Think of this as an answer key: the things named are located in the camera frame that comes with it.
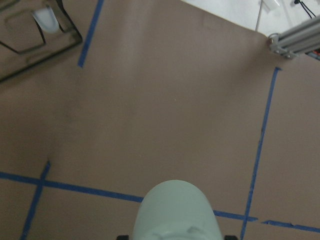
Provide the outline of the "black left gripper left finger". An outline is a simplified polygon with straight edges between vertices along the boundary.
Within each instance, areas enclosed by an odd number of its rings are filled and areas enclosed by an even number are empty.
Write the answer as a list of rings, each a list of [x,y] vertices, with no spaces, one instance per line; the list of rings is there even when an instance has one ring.
[[[117,240],[129,240],[129,236],[128,235],[119,235],[119,236],[117,236]]]

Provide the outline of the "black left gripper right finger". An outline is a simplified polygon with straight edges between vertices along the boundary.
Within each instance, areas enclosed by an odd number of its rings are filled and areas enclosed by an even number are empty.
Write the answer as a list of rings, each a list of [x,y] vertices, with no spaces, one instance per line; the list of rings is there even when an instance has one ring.
[[[238,240],[238,238],[235,235],[225,235],[224,240]]]

